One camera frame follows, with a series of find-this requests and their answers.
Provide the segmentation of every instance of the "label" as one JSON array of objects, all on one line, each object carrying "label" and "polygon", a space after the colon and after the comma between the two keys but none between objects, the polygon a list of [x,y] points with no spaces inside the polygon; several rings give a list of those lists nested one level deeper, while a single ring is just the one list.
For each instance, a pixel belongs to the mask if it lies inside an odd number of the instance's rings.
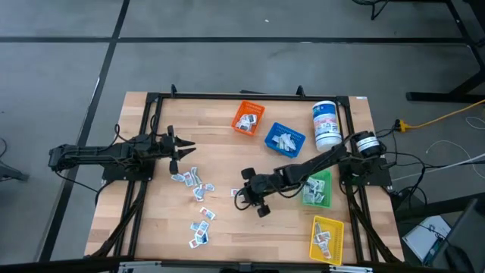
[{"label": "label", "polygon": [[315,127],[316,140],[325,137],[340,138],[335,105],[323,104],[314,106],[313,125]]},{"label": "label", "polygon": [[357,142],[358,152],[362,152],[365,149],[371,148],[373,146],[379,146],[379,141],[375,136],[366,137],[363,140]]}]

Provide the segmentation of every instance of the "concrete floor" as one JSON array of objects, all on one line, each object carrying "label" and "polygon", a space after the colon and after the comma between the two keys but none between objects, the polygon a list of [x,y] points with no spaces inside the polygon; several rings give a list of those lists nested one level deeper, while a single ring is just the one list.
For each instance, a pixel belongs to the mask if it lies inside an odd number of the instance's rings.
[{"label": "concrete floor", "polygon": [[[0,36],[111,36],[121,0],[40,3],[0,0]],[[455,2],[471,35],[483,36],[469,7]],[[390,3],[370,21],[370,8],[350,0],[221,1],[145,0],[130,3],[121,36],[459,36],[445,5]],[[74,143],[108,45],[76,43],[0,44],[0,137],[8,141],[2,160],[30,174],[26,183],[0,184],[0,264],[36,260],[55,204],[60,179],[47,169],[48,150]],[[126,91],[236,93],[241,89],[367,96],[377,130],[396,118],[419,124],[464,107],[407,102],[409,91],[448,92],[477,72],[466,47],[438,45],[330,45],[284,43],[118,44],[88,145],[112,140]],[[480,86],[474,93],[485,93]],[[396,135],[399,151],[431,164],[483,153],[483,130],[466,116],[485,118],[483,107]],[[391,139],[385,144],[393,146]],[[408,158],[401,158],[403,163]],[[483,166],[477,170],[485,174]],[[393,177],[418,167],[393,168]],[[77,180],[99,187],[101,168],[82,167]],[[400,189],[416,177],[395,183]],[[425,176],[431,202],[483,192],[470,166]],[[94,212],[94,194],[74,187],[53,259],[80,258]]]}]

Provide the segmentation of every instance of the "yellow bin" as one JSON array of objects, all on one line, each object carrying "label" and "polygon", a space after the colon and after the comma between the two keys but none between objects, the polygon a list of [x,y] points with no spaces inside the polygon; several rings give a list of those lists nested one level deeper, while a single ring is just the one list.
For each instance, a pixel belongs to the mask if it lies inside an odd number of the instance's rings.
[{"label": "yellow bin", "polygon": [[[328,249],[332,258],[327,259],[321,252],[321,248],[317,244],[313,244],[315,236],[315,224],[319,223],[322,231],[329,231],[331,239],[328,242]],[[313,218],[313,225],[311,226],[310,238],[310,259],[320,262],[326,262],[331,265],[342,265],[343,252],[343,223],[341,221],[315,216]]]}]

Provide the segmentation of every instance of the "white cable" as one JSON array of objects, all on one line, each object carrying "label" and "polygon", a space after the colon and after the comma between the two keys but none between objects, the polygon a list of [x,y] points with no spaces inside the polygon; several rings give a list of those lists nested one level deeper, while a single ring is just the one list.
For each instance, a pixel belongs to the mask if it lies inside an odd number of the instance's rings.
[{"label": "white cable", "polygon": [[[463,150],[463,152],[465,152],[465,153],[467,154],[467,157],[468,157],[468,158],[471,158],[470,154],[467,152],[467,150],[465,150],[465,148],[461,147],[460,145],[458,145],[458,144],[456,144],[456,143],[453,143],[453,142],[451,142],[451,141],[448,141],[448,140],[438,140],[438,141],[436,141],[435,143],[431,144],[430,148],[428,148],[428,149],[426,150],[426,153],[428,153],[428,152],[429,152],[429,150],[431,149],[431,147],[433,147],[435,144],[437,144],[437,143],[443,143],[443,142],[445,142],[445,143],[450,143],[450,144],[453,144],[453,145],[457,146],[458,148],[462,149],[462,150]],[[483,179],[485,179],[485,176],[481,175],[481,174],[480,174],[480,173],[477,171],[477,169],[475,168],[475,164],[472,164],[472,165],[471,165],[471,167],[474,169],[474,171],[475,171],[475,172],[478,174],[478,176],[479,176],[479,177],[482,177]]]},{"label": "white cable", "polygon": [[476,118],[476,117],[466,117],[465,118],[465,121],[468,123],[468,125],[470,125],[471,127],[475,128],[475,129],[478,129],[478,130],[485,130],[485,127],[476,127],[474,126],[472,123],[470,123],[470,121],[468,121],[468,119],[475,119],[475,120],[478,120],[478,121],[481,121],[483,124],[485,124],[485,121],[481,118]]},{"label": "white cable", "polygon": [[[443,168],[436,168],[436,169],[433,169],[431,171],[428,171],[429,169],[426,169],[425,172],[432,173],[432,172],[435,172],[435,171],[441,171],[441,170],[444,170],[444,169],[447,169],[447,168],[451,168],[451,167],[458,166],[458,165],[463,164],[463,163],[468,163],[468,162],[475,161],[475,160],[477,160],[479,158],[483,158],[484,156],[485,156],[485,153],[483,153],[481,155],[477,155],[474,158],[470,158],[470,159],[465,160],[465,161],[462,161],[462,162],[458,162],[458,163],[455,163],[455,164],[451,164],[451,165],[445,166]],[[421,174],[421,172],[418,172],[416,174],[410,174],[410,175],[406,175],[406,176],[403,176],[403,177],[400,177],[400,178],[395,178],[395,179],[392,179],[391,181],[394,182],[394,181],[398,181],[398,180],[405,179],[405,178],[408,178],[408,177],[414,177],[414,176],[420,175],[420,174]]]}]

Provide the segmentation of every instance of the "yellow cable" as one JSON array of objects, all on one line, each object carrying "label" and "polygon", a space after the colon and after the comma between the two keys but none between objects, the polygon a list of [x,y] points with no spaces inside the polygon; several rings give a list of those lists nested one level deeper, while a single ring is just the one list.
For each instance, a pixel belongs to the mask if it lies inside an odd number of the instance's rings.
[{"label": "yellow cable", "polygon": [[451,112],[451,113],[446,114],[446,115],[444,115],[444,116],[442,116],[442,117],[439,117],[439,118],[437,118],[437,119],[434,119],[434,120],[432,120],[432,121],[428,121],[428,122],[425,122],[425,123],[423,123],[423,124],[419,124],[419,125],[409,125],[409,124],[406,124],[404,121],[400,121],[399,123],[401,124],[401,133],[406,132],[406,129],[418,129],[418,128],[421,128],[421,127],[424,127],[424,126],[427,126],[427,125],[433,124],[433,123],[435,123],[435,122],[437,122],[437,121],[441,121],[442,119],[447,118],[447,117],[449,117],[449,116],[452,116],[452,115],[454,115],[454,114],[458,114],[458,113],[461,113],[461,112],[463,112],[463,111],[467,111],[468,109],[470,109],[470,108],[472,108],[472,107],[475,107],[475,106],[477,106],[477,105],[480,105],[480,104],[482,104],[482,103],[484,103],[484,102],[485,102],[485,99],[482,99],[482,100],[480,100],[479,102],[476,102],[476,103],[474,103],[474,104],[472,104],[472,105],[469,105],[469,106],[467,106],[467,107],[465,107],[465,108],[463,108],[463,109],[461,109],[461,110]]}]

